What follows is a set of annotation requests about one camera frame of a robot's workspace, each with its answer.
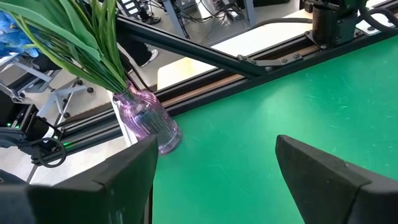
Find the chair leg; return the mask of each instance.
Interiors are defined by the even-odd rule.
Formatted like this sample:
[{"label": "chair leg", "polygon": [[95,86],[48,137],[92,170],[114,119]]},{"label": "chair leg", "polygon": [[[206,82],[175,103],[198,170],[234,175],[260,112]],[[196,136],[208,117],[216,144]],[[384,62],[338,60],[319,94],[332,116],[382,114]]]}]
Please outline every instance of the chair leg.
[{"label": "chair leg", "polygon": [[39,110],[37,115],[40,117],[43,117],[46,114],[46,112],[49,110],[49,108],[52,106],[53,103],[55,103],[57,105],[58,112],[61,115],[64,115],[65,114],[64,111],[66,111],[66,107],[62,108],[62,104],[61,104],[62,98],[71,93],[86,90],[86,89],[87,89],[87,86],[83,85],[83,86],[75,86],[75,87],[71,87],[71,88],[52,91],[50,93],[49,99],[44,104],[44,106]]},{"label": "chair leg", "polygon": [[55,102],[56,99],[56,95],[53,93],[50,93],[49,99],[47,100],[47,102],[45,102],[45,104],[41,107],[41,109],[39,110],[39,112],[37,113],[37,116],[39,117],[44,117],[45,114],[47,113],[47,111],[51,108],[52,104]]}]

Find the sneaker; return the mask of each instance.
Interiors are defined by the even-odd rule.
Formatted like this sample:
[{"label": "sneaker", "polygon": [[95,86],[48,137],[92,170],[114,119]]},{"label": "sneaker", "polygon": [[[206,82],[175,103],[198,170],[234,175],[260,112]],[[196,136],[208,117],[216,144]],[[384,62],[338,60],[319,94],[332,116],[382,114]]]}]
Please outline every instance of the sneaker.
[{"label": "sneaker", "polygon": [[149,24],[149,25],[155,25],[155,24],[160,23],[161,20],[162,20],[161,17],[152,16],[150,19],[143,19],[142,22],[145,22],[146,24]]},{"label": "sneaker", "polygon": [[150,57],[150,59],[145,64],[140,66],[141,68],[144,67],[145,65],[149,64],[149,62],[153,61],[157,57],[157,55],[159,54],[159,51],[157,51],[155,49],[155,50],[151,50],[151,53],[152,53],[152,56]]}]

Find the metal frame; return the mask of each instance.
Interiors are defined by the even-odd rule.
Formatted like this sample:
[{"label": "metal frame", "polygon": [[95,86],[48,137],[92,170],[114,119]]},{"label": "metal frame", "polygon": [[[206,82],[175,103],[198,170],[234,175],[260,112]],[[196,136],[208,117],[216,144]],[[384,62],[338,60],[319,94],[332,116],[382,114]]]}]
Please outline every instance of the metal frame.
[{"label": "metal frame", "polygon": [[[386,7],[390,10],[398,9],[398,0],[389,1],[378,7]],[[235,57],[197,45],[188,40],[183,40],[164,31],[142,24],[140,24],[142,25],[141,27],[135,26],[133,22],[123,17],[120,17],[119,20],[124,22],[125,29],[131,31],[133,38],[220,67],[191,77],[163,90],[156,91],[156,97],[162,102],[171,116],[184,113],[392,37],[392,35],[386,33],[372,36],[358,34],[348,44],[328,49],[319,49],[305,34],[302,34],[247,56],[247,60],[249,61],[280,60],[281,58],[295,57],[295,55],[299,56],[299,60],[295,63],[282,67],[273,67],[266,71],[259,66],[247,66],[246,63],[241,63]],[[67,129],[65,133],[68,133],[68,136],[62,138],[63,142],[73,141],[73,144],[68,149],[68,154],[76,153],[122,135],[111,103],[104,106],[101,110],[95,111],[94,114],[86,117],[83,116],[84,118],[81,118],[80,121],[72,121],[72,124],[61,124],[61,127]],[[52,155],[51,158],[44,159],[55,160],[56,154]]]}]

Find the pink glass vase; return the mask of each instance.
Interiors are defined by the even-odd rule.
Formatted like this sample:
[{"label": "pink glass vase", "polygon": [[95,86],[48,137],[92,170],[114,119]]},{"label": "pink glass vase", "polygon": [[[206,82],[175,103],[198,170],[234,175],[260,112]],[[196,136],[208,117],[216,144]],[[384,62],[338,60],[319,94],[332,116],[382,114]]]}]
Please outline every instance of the pink glass vase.
[{"label": "pink glass vase", "polygon": [[115,97],[120,101],[121,120],[138,141],[156,135],[160,154],[167,154],[178,146],[181,131],[153,93],[129,85],[125,92],[115,94]]}]

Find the green table surface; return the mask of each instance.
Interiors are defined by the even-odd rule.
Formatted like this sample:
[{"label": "green table surface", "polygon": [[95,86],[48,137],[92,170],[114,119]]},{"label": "green table surface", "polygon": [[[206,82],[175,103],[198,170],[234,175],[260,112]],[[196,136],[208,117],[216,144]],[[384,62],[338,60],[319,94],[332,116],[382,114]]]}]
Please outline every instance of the green table surface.
[{"label": "green table surface", "polygon": [[398,180],[398,37],[177,116],[154,224],[303,223],[275,156],[286,134]]}]

